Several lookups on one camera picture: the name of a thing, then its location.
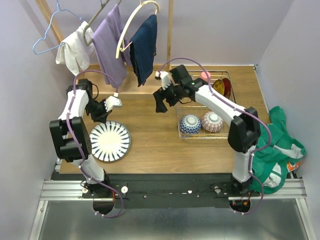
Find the blue white patterned bowl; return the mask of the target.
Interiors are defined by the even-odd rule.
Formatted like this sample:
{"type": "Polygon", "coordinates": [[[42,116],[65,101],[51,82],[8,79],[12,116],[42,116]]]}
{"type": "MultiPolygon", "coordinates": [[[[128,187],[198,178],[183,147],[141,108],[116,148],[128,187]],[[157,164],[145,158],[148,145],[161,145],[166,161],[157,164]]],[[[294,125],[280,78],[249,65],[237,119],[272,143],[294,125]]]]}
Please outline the blue white patterned bowl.
{"type": "Polygon", "coordinates": [[[201,120],[194,114],[186,114],[179,121],[179,130],[184,134],[198,134],[201,128],[201,120]]]}

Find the green cloth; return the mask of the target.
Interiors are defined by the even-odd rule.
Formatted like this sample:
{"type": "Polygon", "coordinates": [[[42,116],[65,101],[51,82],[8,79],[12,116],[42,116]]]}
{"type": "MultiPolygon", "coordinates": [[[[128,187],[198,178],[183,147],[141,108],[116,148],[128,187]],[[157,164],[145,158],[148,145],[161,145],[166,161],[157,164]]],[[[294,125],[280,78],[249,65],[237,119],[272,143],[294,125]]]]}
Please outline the green cloth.
{"type": "Polygon", "coordinates": [[[252,161],[253,179],[250,191],[273,194],[283,187],[287,174],[296,170],[306,155],[306,149],[297,139],[292,138],[287,130],[285,112],[279,106],[269,110],[270,123],[267,125],[271,133],[270,145],[254,153],[252,161]]]}

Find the pink cup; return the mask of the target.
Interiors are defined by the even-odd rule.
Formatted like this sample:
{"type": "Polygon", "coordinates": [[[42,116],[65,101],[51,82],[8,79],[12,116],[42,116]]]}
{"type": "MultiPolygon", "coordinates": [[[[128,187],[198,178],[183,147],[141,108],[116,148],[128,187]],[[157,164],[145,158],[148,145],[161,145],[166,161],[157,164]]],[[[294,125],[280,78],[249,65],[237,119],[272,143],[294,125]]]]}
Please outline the pink cup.
{"type": "Polygon", "coordinates": [[[208,79],[211,78],[211,73],[208,71],[202,71],[200,74],[200,78],[203,79],[204,81],[208,81],[208,79]]]}

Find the yellow patterned plate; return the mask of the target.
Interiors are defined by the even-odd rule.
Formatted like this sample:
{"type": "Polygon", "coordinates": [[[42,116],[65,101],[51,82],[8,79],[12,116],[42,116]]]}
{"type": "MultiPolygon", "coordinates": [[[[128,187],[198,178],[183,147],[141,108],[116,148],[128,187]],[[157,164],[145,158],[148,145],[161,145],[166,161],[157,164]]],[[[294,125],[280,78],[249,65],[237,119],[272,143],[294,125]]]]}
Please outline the yellow patterned plate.
{"type": "Polygon", "coordinates": [[[212,84],[213,89],[218,92],[220,95],[224,95],[225,92],[225,85],[224,82],[221,79],[216,80],[212,84]]]}

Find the purple cloth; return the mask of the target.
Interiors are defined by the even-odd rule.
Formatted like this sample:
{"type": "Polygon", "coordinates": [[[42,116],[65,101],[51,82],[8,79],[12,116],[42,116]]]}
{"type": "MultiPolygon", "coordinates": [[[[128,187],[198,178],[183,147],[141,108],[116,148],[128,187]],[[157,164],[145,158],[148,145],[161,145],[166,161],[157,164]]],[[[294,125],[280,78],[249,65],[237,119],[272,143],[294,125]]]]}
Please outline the purple cloth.
{"type": "Polygon", "coordinates": [[[126,67],[132,65],[128,49],[116,58],[117,45],[123,29],[119,6],[116,4],[92,35],[100,70],[106,74],[104,81],[116,89],[127,77],[126,67]]]}

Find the aluminium rail frame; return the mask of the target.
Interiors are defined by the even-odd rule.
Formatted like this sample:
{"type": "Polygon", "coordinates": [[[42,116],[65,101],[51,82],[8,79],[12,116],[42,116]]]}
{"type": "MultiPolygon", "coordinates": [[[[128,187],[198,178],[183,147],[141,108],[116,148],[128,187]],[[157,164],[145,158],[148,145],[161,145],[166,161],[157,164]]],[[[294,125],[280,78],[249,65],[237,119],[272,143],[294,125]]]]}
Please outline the aluminium rail frame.
{"type": "MultiPolygon", "coordinates": [[[[124,94],[145,101],[135,123],[129,159],[109,174],[231,174],[234,151],[226,139],[181,140],[174,110],[155,113],[151,94],[124,94]]],[[[266,195],[249,215],[230,207],[134,208],[121,216],[94,215],[98,198],[82,195],[80,173],[64,163],[43,183],[32,240],[315,240],[301,178],[291,175],[284,187],[266,195]]]]}

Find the white blue striped plate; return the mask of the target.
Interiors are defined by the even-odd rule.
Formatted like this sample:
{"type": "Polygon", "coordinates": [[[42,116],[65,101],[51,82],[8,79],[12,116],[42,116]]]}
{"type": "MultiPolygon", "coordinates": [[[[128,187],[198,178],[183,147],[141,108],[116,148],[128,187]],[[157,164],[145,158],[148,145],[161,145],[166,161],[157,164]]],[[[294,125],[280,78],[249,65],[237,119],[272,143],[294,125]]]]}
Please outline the white blue striped plate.
{"type": "Polygon", "coordinates": [[[129,130],[122,123],[113,120],[96,125],[89,137],[92,155],[103,162],[119,161],[131,147],[129,130]]]}

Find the grey hanger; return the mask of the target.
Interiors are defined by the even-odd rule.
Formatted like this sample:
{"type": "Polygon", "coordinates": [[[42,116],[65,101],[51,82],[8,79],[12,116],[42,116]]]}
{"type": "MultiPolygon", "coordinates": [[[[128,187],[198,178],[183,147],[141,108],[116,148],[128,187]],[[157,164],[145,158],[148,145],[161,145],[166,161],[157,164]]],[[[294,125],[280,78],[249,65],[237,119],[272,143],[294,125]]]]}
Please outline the grey hanger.
{"type": "Polygon", "coordinates": [[[84,42],[85,46],[89,47],[92,44],[93,39],[92,39],[92,37],[88,38],[88,36],[89,36],[88,31],[90,28],[94,31],[98,27],[97,22],[98,22],[98,20],[102,20],[101,13],[106,8],[106,6],[109,2],[110,2],[109,0],[101,0],[100,7],[99,7],[98,11],[92,16],[92,18],[89,20],[89,22],[83,28],[82,38],[83,38],[83,42],[84,42]]]}

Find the red floral plate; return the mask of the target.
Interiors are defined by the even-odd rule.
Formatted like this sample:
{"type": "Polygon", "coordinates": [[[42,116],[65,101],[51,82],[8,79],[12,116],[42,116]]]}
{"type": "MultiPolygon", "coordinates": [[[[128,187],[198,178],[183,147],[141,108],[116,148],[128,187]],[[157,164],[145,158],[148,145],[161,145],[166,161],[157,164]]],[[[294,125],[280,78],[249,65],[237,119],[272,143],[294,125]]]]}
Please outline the red floral plate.
{"type": "Polygon", "coordinates": [[[223,78],[222,82],[224,85],[223,96],[229,99],[231,97],[231,81],[228,78],[223,78]]]}

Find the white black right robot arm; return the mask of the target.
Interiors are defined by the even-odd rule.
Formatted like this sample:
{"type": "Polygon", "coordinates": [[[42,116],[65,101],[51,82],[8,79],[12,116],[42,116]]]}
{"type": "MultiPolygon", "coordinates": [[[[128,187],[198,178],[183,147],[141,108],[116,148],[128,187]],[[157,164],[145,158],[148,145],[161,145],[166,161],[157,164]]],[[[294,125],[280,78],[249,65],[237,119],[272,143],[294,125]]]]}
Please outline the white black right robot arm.
{"type": "Polygon", "coordinates": [[[248,192],[253,179],[253,155],[261,135],[257,110],[227,99],[212,88],[209,79],[194,79],[183,64],[169,72],[157,71],[155,79],[161,82],[161,87],[153,93],[156,112],[167,112],[165,103],[174,106],[189,98],[213,111],[229,126],[227,141],[234,150],[230,191],[236,196],[248,192]]]}

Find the white cloth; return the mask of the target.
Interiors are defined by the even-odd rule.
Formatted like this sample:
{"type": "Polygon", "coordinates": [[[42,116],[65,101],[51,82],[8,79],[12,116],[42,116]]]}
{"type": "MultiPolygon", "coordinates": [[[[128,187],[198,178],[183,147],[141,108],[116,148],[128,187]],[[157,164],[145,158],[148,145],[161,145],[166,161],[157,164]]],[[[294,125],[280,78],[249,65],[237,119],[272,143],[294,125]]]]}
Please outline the white cloth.
{"type": "Polygon", "coordinates": [[[62,41],[63,45],[57,50],[56,64],[66,65],[74,76],[90,66],[91,56],[95,52],[93,43],[87,46],[84,42],[83,30],[87,24],[83,21],[76,31],[62,41]]]}

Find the navy blue cloth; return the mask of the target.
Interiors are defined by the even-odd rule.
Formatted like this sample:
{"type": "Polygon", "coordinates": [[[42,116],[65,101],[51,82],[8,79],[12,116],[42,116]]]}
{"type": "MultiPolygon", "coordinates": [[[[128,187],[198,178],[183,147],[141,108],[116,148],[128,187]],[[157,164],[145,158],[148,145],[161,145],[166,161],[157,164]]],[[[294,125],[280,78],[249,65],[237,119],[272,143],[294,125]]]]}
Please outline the navy blue cloth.
{"type": "Polygon", "coordinates": [[[138,87],[144,85],[153,72],[156,56],[158,20],[155,14],[150,15],[130,39],[130,60],[137,77],[138,87]]]}

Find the red white patterned bowl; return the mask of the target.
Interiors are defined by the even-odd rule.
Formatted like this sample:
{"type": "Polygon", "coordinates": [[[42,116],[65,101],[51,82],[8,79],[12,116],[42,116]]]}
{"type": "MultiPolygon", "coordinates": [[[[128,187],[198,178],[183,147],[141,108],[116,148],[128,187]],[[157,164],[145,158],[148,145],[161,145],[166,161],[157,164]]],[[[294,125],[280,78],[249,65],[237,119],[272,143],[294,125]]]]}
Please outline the red white patterned bowl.
{"type": "Polygon", "coordinates": [[[202,127],[210,132],[217,133],[223,127],[223,119],[213,111],[208,111],[201,119],[202,127]]]}

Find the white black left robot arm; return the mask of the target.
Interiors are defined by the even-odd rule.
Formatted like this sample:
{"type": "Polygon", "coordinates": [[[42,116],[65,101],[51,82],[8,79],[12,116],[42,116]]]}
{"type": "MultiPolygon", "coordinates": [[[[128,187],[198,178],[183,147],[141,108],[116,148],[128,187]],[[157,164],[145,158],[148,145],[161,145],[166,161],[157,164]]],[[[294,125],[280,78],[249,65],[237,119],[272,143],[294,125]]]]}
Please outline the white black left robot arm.
{"type": "Polygon", "coordinates": [[[107,198],[112,194],[110,179],[92,155],[92,142],[83,116],[87,114],[96,123],[106,123],[111,111],[106,110],[105,99],[93,97],[93,83],[86,78],[66,90],[67,103],[57,120],[49,123],[55,152],[59,159],[78,167],[85,177],[83,188],[88,194],[107,198]]]}

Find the wooden clothes rack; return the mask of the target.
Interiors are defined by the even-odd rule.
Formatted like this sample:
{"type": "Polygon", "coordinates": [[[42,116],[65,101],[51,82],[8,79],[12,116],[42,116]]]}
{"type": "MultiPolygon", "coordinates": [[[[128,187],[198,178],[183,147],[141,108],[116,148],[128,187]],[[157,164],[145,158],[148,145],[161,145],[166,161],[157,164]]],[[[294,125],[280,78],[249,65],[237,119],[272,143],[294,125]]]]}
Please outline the wooden clothes rack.
{"type": "MultiPolygon", "coordinates": [[[[165,12],[168,14],[167,16],[167,40],[166,40],[166,60],[168,61],[171,58],[171,51],[172,51],[172,31],[173,31],[173,14],[174,14],[174,1],[168,0],[168,6],[165,8],[165,12]]],[[[50,22],[51,15],[53,14],[52,10],[50,9],[49,4],[46,0],[37,0],[36,4],[41,11],[44,19],[47,23],[50,22]]],[[[52,24],[49,28],[56,41],[59,43],[65,37],[61,31],[61,28],[56,20],[52,21],[52,24]]],[[[84,73],[81,75],[84,78],[88,78],[89,80],[93,81],[96,85],[98,85],[99,92],[102,95],[110,95],[112,93],[112,87],[106,85],[103,81],[103,77],[95,72],[84,73]]],[[[119,92],[129,95],[135,94],[142,94],[148,95],[155,92],[159,87],[160,83],[154,79],[154,76],[150,76],[145,85],[141,87],[137,87],[137,81],[135,80],[136,76],[133,72],[131,67],[127,68],[127,78],[124,80],[124,83],[119,88],[119,92]]]]}

